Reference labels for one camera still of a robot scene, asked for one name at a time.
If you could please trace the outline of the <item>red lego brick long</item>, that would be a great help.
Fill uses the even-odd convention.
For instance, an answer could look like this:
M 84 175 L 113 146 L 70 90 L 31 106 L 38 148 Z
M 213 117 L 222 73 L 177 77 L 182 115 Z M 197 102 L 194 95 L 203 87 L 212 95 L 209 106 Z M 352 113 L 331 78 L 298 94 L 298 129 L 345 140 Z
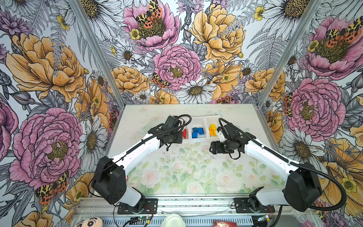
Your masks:
M 187 139 L 187 129 L 183 130 L 182 135 L 184 139 Z

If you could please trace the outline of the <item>yellow lego brick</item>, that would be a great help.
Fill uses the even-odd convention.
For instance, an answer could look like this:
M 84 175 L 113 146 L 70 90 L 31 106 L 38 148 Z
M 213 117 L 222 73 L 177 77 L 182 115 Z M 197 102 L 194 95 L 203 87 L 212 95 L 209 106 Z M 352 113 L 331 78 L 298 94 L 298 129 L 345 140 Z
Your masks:
M 214 137 L 214 129 L 213 128 L 209 128 L 209 135 L 210 137 Z
M 210 127 L 214 129 L 214 137 L 216 137 L 216 133 L 217 133 L 216 125 L 215 124 L 211 124 Z

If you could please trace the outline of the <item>white three-compartment container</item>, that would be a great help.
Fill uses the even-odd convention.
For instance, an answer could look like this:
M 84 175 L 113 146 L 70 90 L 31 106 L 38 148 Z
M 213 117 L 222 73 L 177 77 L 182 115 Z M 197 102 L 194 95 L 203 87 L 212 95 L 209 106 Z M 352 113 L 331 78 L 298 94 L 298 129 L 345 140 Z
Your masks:
M 220 115 L 194 116 L 182 131 L 182 144 L 219 141 L 216 129 Z

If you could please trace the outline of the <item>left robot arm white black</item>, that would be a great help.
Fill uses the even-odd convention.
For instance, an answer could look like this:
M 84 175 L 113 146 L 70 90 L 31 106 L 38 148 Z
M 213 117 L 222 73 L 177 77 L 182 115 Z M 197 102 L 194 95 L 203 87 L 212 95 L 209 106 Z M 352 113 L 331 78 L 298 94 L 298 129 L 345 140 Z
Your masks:
M 123 203 L 132 208 L 142 209 L 144 195 L 133 187 L 127 186 L 127 175 L 144 158 L 162 146 L 169 150 L 173 144 L 181 144 L 183 130 L 190 124 L 188 114 L 170 115 L 165 123 L 150 130 L 135 145 L 112 158 L 101 158 L 97 164 L 91 188 L 109 204 Z

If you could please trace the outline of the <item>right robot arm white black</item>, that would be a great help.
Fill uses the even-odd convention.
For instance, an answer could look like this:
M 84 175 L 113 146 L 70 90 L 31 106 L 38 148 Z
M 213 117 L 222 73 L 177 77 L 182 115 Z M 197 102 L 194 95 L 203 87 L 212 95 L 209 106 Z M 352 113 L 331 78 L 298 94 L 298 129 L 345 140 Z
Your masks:
M 210 153 L 238 153 L 251 156 L 273 170 L 285 182 L 280 189 L 265 189 L 260 186 L 249 194 L 247 205 L 259 212 L 269 205 L 290 206 L 297 211 L 306 211 L 322 195 L 318 175 L 309 163 L 295 162 L 265 146 L 254 135 L 242 132 L 234 125 L 226 124 L 216 130 L 218 141 L 210 145 Z

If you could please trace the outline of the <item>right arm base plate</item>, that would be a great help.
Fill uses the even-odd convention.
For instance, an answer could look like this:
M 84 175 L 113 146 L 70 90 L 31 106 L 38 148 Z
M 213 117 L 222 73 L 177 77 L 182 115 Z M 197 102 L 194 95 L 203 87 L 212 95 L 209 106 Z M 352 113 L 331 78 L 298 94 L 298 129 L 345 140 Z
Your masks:
M 234 198 L 232 207 L 237 213 L 275 213 L 274 206 L 263 206 L 254 198 Z

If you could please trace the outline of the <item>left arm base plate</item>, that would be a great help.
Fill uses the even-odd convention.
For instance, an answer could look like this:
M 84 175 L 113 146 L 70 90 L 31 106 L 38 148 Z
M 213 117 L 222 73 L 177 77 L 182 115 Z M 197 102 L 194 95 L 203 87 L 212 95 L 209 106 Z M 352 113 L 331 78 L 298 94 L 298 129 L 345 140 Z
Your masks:
M 131 214 L 156 214 L 158 206 L 158 199 L 141 199 L 136 206 L 132 207 L 125 203 L 118 206 L 118 215 L 131 215 Z

